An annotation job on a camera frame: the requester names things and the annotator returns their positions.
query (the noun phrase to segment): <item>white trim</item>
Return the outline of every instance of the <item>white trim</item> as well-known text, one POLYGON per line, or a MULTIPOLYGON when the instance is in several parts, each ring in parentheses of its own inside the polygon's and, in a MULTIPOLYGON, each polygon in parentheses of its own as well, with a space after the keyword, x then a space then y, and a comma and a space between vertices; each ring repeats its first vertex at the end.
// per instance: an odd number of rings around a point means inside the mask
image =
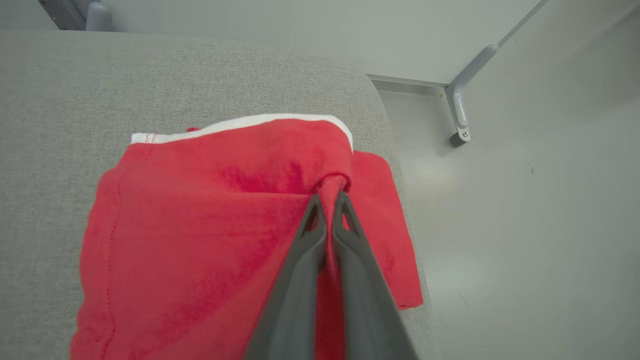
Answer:
POLYGON ((349 146, 353 151, 353 135, 340 119, 331 115, 309 115, 309 114, 262 114, 240 117, 237 119, 217 122, 198 131, 190 131, 188 133, 162 135, 154 133, 135 133, 131 135, 131 143, 166 143, 178 140, 186 140, 198 138, 200 136, 219 133, 221 131, 241 129, 242 127, 256 126, 271 122, 278 119, 298 119, 304 121, 327 121, 336 125, 349 139, 349 146))

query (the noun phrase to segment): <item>folded red garment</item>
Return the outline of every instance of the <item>folded red garment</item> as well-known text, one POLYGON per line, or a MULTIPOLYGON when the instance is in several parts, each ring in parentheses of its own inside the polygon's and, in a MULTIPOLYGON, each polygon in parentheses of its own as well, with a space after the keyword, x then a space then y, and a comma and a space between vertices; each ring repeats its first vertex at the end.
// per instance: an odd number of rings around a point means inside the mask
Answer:
MULTIPOLYGON (((133 135, 98 184, 71 358, 241 358, 312 194, 331 222, 340 190, 398 307, 422 304, 390 169, 353 151, 340 120, 257 115, 184 134, 133 135)), ((343 359, 342 291, 328 235, 316 358, 343 359)))

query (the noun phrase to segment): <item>gray floor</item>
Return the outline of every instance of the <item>gray floor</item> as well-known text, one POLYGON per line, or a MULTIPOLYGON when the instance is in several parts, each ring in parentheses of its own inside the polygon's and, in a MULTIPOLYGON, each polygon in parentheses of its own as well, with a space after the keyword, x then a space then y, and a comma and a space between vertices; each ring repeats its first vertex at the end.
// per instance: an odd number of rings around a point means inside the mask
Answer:
POLYGON ((568 9, 469 84, 458 149, 442 89, 376 84, 443 360, 640 359, 640 11, 567 33, 568 9))

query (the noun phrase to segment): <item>gray fabric surface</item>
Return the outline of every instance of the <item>gray fabric surface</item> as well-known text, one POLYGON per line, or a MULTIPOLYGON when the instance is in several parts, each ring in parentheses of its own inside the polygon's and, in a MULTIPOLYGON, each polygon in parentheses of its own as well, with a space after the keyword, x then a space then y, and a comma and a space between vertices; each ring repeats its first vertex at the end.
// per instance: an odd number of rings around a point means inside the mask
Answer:
MULTIPOLYGON (((378 93, 361 73, 297 51, 202 38, 0 30, 0 358, 63 359, 83 296, 79 254, 100 176, 134 132, 259 113, 328 113, 404 183, 378 93)), ((413 226, 407 218, 413 237, 413 226)), ((403 312, 437 358, 429 297, 403 312)))

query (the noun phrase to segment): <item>black rubber foot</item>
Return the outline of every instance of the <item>black rubber foot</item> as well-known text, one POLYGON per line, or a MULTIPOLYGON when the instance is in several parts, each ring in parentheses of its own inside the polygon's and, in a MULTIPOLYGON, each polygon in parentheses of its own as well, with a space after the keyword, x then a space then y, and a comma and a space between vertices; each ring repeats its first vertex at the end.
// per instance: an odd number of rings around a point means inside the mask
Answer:
POLYGON ((453 147, 461 147, 462 145, 465 145, 467 142, 464 142, 460 139, 460 136, 458 135, 458 133, 453 134, 450 138, 449 138, 449 142, 451 143, 451 146, 453 147))

